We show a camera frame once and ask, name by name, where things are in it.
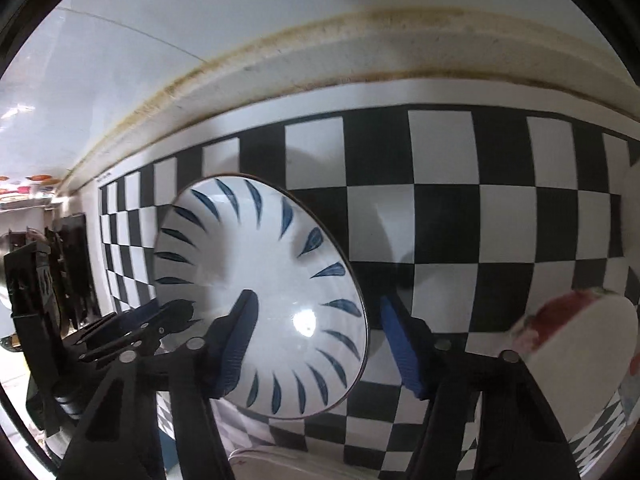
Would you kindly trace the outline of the white plate blue leaf rim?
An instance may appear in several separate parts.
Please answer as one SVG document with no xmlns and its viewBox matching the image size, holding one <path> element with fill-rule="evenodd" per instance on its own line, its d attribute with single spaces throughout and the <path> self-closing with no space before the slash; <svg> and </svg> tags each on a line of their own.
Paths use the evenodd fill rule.
<svg viewBox="0 0 640 480">
<path fill-rule="evenodd" d="M 328 230 L 296 198 L 245 174 L 221 174 L 172 202 L 154 249 L 163 333 L 172 351 L 204 337 L 241 298 L 240 358 L 222 361 L 218 394 L 278 419 L 329 411 L 356 384 L 369 324 L 352 269 Z"/>
</svg>

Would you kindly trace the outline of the black white checkered mat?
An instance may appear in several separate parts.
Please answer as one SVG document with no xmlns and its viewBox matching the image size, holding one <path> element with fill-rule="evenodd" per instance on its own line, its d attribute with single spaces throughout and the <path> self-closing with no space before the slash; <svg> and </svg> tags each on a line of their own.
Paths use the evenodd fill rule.
<svg viewBox="0 0 640 480">
<path fill-rule="evenodd" d="M 488 352 L 521 315 L 574 287 L 631 300 L 620 198 L 639 141 L 590 119 L 503 106 L 366 105 L 204 122 L 99 185 L 114 304 L 154 294 L 152 245 L 171 200 L 242 172 L 290 191 L 348 255 L 367 311 L 394 292 L 458 348 Z"/>
</svg>

